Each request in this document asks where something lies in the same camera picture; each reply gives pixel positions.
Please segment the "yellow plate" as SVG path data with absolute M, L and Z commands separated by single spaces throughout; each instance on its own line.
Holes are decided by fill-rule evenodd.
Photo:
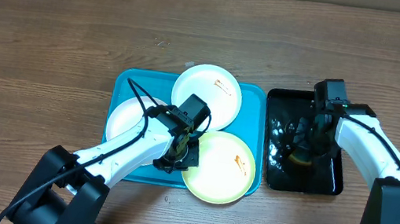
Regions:
M 225 131 L 199 138 L 199 165 L 182 172 L 187 189 L 209 204 L 242 198 L 255 180 L 255 158 L 240 138 Z

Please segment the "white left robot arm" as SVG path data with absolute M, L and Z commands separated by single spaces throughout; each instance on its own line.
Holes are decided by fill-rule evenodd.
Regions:
M 47 151 L 0 213 L 13 224 L 95 224 L 109 190 L 136 168 L 187 171 L 199 165 L 197 131 L 211 118 L 208 105 L 192 94 L 180 106 L 155 103 L 139 122 L 93 148 Z

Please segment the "green yellow sponge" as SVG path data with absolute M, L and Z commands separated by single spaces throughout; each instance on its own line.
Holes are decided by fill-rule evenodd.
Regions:
M 288 159 L 297 165 L 310 166 L 312 164 L 312 156 L 302 149 L 293 150 Z

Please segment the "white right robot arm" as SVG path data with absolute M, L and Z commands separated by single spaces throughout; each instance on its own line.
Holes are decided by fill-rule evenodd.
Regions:
M 338 149 L 349 154 L 370 189 L 360 224 L 400 224 L 400 152 L 366 104 L 351 103 L 345 82 L 326 79 L 314 86 L 308 113 L 294 133 L 294 163 L 315 164 Z

